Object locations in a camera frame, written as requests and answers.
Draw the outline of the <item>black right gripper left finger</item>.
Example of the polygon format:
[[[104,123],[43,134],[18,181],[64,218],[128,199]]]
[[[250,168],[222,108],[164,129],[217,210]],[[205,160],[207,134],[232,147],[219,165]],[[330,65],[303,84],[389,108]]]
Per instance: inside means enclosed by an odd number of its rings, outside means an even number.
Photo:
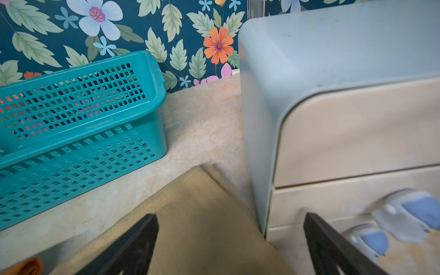
[[[147,214],[77,274],[146,275],[158,233],[157,216]]]

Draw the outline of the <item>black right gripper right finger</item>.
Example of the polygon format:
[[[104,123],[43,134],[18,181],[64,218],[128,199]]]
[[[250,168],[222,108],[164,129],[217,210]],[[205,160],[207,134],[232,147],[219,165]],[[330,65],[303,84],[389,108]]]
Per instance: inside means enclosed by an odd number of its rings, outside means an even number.
[[[318,214],[308,212],[303,229],[317,275],[387,275]]]

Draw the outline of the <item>beige pants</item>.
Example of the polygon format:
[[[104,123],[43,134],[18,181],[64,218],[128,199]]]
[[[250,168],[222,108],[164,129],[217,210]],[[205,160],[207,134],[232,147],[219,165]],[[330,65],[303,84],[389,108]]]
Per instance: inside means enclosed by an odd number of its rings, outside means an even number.
[[[151,275],[291,275],[214,166],[195,166],[146,199],[55,270],[72,275],[147,214],[159,232]]]

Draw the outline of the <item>orange pants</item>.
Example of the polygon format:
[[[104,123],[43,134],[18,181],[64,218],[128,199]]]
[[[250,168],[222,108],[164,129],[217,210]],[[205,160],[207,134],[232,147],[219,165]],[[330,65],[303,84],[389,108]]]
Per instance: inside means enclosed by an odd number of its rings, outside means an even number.
[[[40,258],[30,258],[1,271],[1,275],[40,275],[43,262]]]

